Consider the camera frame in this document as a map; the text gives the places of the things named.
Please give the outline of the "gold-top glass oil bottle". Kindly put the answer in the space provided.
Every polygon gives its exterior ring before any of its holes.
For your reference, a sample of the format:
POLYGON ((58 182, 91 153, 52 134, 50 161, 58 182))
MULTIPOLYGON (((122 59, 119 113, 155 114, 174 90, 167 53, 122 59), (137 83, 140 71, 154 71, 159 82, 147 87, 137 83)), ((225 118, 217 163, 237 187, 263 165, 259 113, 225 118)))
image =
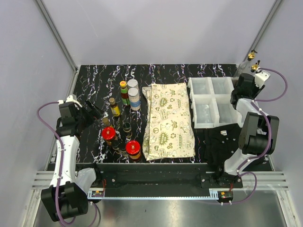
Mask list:
POLYGON ((238 65, 237 70, 233 76, 234 78, 239 77, 241 73, 247 72, 248 68, 251 66, 252 60, 255 58, 255 55, 257 53, 258 52, 254 49, 248 53, 246 59, 238 65))

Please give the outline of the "yellow-cap sauce bottle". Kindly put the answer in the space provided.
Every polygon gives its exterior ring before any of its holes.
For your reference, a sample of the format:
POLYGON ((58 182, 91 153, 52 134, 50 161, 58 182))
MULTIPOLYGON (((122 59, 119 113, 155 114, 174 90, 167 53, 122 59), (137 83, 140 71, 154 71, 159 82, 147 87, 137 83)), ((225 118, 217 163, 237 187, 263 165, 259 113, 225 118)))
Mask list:
POLYGON ((130 101, 128 97, 128 87, 126 81, 120 82, 120 91, 121 91, 121 98, 124 106, 130 106, 130 101))

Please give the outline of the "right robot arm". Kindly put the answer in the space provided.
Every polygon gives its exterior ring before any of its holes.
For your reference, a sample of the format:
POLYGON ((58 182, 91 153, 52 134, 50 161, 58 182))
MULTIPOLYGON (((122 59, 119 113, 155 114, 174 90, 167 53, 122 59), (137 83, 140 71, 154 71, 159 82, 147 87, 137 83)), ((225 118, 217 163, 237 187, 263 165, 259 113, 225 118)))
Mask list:
POLYGON ((231 93, 231 104, 242 115, 244 123, 238 139, 239 148, 214 174, 219 187, 239 182, 248 165, 275 150, 279 118, 265 113, 256 101, 269 77, 264 70, 255 75, 242 73, 231 93))

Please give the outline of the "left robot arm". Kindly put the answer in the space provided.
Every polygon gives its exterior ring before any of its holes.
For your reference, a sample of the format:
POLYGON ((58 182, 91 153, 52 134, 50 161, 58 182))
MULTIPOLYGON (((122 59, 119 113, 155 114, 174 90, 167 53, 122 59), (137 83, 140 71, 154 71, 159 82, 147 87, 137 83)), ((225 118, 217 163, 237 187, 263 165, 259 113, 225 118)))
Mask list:
POLYGON ((41 200, 52 221, 63 227, 71 225, 77 216, 88 212, 88 193, 91 187, 102 183, 102 175, 96 164, 76 169, 77 150, 82 132, 100 119, 103 111, 89 100, 82 105, 74 95, 55 101, 60 117, 56 127, 45 122, 40 113, 38 119, 56 138, 57 156, 54 174, 48 188, 41 191, 41 200))

